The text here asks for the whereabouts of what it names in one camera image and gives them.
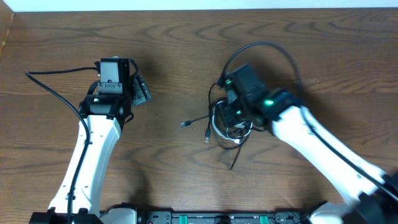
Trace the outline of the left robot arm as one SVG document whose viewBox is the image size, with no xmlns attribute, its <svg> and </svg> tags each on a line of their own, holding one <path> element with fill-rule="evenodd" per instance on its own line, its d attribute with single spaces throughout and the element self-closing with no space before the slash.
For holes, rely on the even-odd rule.
<svg viewBox="0 0 398 224">
<path fill-rule="evenodd" d="M 110 57 L 95 63 L 93 82 L 79 107 L 79 130 L 63 182 L 46 212 L 34 212 L 31 223 L 140 223 L 136 208 L 126 203 L 100 210 L 103 183 L 112 151 L 133 106 L 151 98 L 133 59 Z"/>
</svg>

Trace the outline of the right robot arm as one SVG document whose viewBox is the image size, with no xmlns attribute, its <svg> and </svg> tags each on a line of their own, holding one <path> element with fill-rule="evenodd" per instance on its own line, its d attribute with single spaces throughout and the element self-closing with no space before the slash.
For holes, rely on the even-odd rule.
<svg viewBox="0 0 398 224">
<path fill-rule="evenodd" d="M 344 145 L 297 97 L 283 89 L 270 91 L 249 65 L 223 72 L 217 84 L 227 92 L 233 118 L 268 124 L 341 195 L 342 204 L 318 206 L 306 216 L 307 223 L 397 223 L 397 176 Z"/>
</svg>

